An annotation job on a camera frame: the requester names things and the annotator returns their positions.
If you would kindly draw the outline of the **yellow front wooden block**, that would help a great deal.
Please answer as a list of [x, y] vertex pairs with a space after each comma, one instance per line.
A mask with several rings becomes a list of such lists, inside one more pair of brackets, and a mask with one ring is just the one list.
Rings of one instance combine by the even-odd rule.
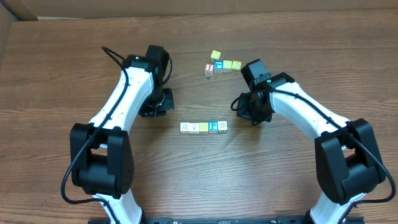
[[199, 123], [199, 133], [208, 134], [208, 132], [209, 132], [209, 124], [207, 122]]

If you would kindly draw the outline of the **white M wooden block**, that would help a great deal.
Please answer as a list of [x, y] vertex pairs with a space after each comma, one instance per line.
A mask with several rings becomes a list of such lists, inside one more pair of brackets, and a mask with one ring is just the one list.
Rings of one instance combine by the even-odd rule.
[[180, 132], [182, 134], [190, 134], [190, 123], [181, 122], [180, 123]]

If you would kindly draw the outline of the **blue P wooden block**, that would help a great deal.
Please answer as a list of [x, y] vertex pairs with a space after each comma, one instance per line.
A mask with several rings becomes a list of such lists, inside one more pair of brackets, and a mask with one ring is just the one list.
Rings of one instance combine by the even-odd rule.
[[208, 122], [208, 132], [210, 134], [218, 133], [218, 122], [217, 121], [209, 121]]

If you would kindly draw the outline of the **red letter wooden block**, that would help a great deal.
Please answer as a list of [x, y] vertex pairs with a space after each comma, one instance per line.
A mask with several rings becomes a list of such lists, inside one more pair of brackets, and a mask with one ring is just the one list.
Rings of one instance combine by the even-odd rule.
[[199, 134], [199, 133], [200, 133], [200, 124], [190, 123], [190, 134]]

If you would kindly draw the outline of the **green Z wooden block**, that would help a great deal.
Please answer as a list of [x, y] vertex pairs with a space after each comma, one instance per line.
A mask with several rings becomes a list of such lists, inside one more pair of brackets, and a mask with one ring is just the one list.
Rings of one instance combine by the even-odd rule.
[[228, 132], [228, 123], [227, 121], [218, 121], [218, 132], [219, 133], [227, 133]]

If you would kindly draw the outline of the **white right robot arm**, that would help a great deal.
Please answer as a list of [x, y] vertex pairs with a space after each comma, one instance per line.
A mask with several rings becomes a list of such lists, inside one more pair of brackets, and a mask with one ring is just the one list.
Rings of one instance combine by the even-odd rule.
[[257, 59], [241, 74], [250, 91], [231, 104], [240, 118], [256, 126], [270, 122], [273, 114], [290, 120], [315, 146], [317, 181], [322, 190], [318, 202], [295, 223], [364, 223], [349, 212], [377, 185], [390, 179], [382, 163], [372, 126], [362, 118], [351, 121], [328, 110], [288, 74], [269, 73]]

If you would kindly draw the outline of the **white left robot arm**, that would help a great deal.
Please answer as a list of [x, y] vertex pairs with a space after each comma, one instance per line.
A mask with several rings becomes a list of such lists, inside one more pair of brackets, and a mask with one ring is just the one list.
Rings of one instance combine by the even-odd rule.
[[172, 91], [164, 88], [173, 63], [169, 53], [156, 45], [148, 46], [143, 57], [102, 49], [120, 67], [121, 76], [97, 115], [72, 127], [71, 162], [61, 195], [70, 204], [99, 202], [107, 223], [145, 223], [131, 190], [134, 159], [129, 132], [136, 116], [155, 118], [174, 108]]

